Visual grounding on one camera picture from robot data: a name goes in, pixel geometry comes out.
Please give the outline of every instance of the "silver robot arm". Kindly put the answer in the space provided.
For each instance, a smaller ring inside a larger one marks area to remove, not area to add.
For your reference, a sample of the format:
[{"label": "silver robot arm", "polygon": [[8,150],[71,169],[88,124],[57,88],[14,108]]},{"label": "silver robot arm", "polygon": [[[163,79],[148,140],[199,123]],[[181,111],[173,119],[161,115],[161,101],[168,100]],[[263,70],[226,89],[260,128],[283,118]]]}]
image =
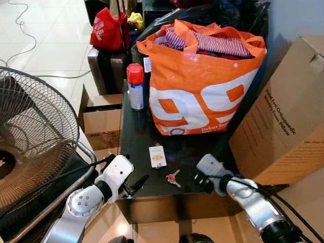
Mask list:
[{"label": "silver robot arm", "polygon": [[197,169],[206,177],[220,177],[209,178],[214,183],[215,191],[221,196],[228,194],[243,208],[247,218],[258,230],[265,243],[303,242],[300,238],[302,232],[299,228],[292,227],[262,194],[242,184],[246,183],[258,188],[254,181],[234,177],[233,173],[224,169],[223,164],[211,154],[206,154],[199,161]]},{"label": "silver robot arm", "polygon": [[114,160],[96,178],[95,185],[71,193],[61,218],[48,230],[44,243],[77,243],[84,235],[85,225],[102,202],[109,204],[118,199],[118,190],[134,170],[132,163],[123,155]]}]

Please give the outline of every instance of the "fan guard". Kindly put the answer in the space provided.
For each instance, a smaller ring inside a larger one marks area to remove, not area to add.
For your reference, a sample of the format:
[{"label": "fan guard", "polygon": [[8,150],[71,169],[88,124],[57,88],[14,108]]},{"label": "fan guard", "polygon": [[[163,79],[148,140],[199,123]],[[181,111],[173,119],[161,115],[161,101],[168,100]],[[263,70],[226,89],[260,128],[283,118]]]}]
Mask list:
[{"label": "fan guard", "polygon": [[37,77],[0,67],[0,214],[61,174],[78,139],[65,97]]}]

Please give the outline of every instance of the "label tag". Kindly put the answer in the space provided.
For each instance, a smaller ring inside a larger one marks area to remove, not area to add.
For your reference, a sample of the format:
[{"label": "label tag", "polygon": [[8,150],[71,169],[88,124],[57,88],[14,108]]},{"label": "label tag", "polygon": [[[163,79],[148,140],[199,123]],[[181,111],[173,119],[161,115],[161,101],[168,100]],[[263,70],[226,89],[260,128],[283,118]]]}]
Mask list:
[{"label": "label tag", "polygon": [[144,72],[151,72],[151,59],[149,57],[144,57]]},{"label": "label tag", "polygon": [[163,146],[149,147],[152,168],[167,166]]}]

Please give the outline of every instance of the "orange and white bag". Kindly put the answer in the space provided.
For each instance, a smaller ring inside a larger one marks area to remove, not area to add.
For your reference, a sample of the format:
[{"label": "orange and white bag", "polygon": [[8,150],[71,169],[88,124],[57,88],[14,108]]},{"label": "orange and white bag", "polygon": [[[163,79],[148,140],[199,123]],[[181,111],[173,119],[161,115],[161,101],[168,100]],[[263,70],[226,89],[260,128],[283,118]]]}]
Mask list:
[{"label": "orange and white bag", "polygon": [[[155,44],[174,32],[186,44],[182,51]],[[196,54],[198,42],[192,31],[214,37],[240,38],[254,56],[229,60]],[[176,20],[137,42],[150,57],[149,104],[154,123],[163,135],[201,134],[225,131],[266,55],[264,39],[232,27],[194,25]]]}]

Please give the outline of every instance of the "key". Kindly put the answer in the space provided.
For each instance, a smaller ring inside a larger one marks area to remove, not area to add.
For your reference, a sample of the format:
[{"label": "key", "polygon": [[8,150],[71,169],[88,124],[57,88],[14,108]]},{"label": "key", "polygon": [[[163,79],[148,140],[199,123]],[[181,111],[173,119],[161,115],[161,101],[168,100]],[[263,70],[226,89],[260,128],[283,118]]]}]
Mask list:
[{"label": "key", "polygon": [[175,173],[173,174],[169,174],[168,176],[166,176],[166,180],[171,183],[171,184],[175,184],[177,187],[181,188],[181,185],[176,182],[176,175],[180,172],[180,170],[177,170]]}]

